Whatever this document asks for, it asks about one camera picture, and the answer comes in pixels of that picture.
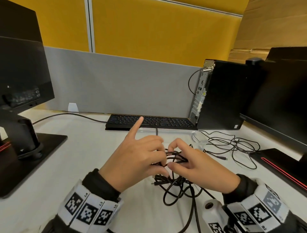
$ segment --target black sleeve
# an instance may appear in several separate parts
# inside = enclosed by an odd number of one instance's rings
[[[82,185],[91,193],[102,197],[105,200],[117,202],[120,192],[113,188],[99,173],[98,169],[89,172],[82,181]],[[56,215],[54,219],[49,221],[42,233],[77,233],[70,229],[61,218]]]
[[[243,201],[245,198],[254,194],[258,187],[257,183],[247,176],[241,174],[237,175],[241,178],[241,181],[234,191],[223,194],[225,204]],[[270,231],[270,233],[307,233],[307,223],[289,211],[285,222]]]

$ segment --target yellow partition panel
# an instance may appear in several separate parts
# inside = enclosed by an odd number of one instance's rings
[[[153,0],[92,0],[97,53],[202,66],[227,60],[241,18]]]
[[[248,0],[175,0],[175,1],[195,6],[202,6],[215,10],[242,14],[242,15],[248,4]]]
[[[46,46],[89,51],[84,0],[11,0],[36,11]]]

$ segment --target black computer case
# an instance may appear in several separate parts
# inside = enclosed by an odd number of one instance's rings
[[[240,112],[257,86],[257,62],[260,59],[247,64],[206,59],[190,121],[198,129],[240,129]]]

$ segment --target monitor base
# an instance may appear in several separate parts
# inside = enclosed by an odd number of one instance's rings
[[[300,161],[297,161],[273,148],[250,153],[250,156],[307,197],[306,154]]]
[[[44,146],[39,159],[19,160],[8,139],[3,141],[4,146],[0,147],[0,198],[9,197],[67,140],[65,135],[46,133],[37,133],[36,135],[38,141]]]

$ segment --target black and white square marker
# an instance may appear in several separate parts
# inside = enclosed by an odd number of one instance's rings
[[[94,225],[105,226],[107,224],[108,220],[110,219],[112,213],[113,213],[113,211],[111,211],[111,210],[102,210],[100,212],[99,217],[94,222]]]
[[[208,225],[214,233],[224,233],[219,223],[208,223]]]
[[[265,209],[265,207],[261,203],[258,203],[257,205],[248,209],[248,211],[258,223],[262,223],[272,217],[271,214]]]
[[[266,185],[266,187],[267,187],[268,190],[271,191],[271,193],[273,193],[273,195],[274,195],[275,197],[277,197],[278,199],[280,199],[279,196],[278,196],[278,194],[277,194],[273,189],[271,189],[271,188],[270,188],[269,186],[267,186],[267,185]]]
[[[77,219],[89,225],[92,222],[93,218],[95,217],[97,211],[98,208],[88,203],[85,203],[80,213],[78,214]]]
[[[271,192],[268,192],[263,200],[265,204],[269,207],[269,209],[277,214],[279,211],[280,207],[282,206],[281,202],[279,199],[274,196]]]
[[[254,220],[245,211],[234,213],[234,215],[245,226],[247,226],[247,225],[256,225]]]
[[[74,193],[66,203],[65,208],[71,215],[73,215],[81,205],[82,201],[83,199],[77,193]]]

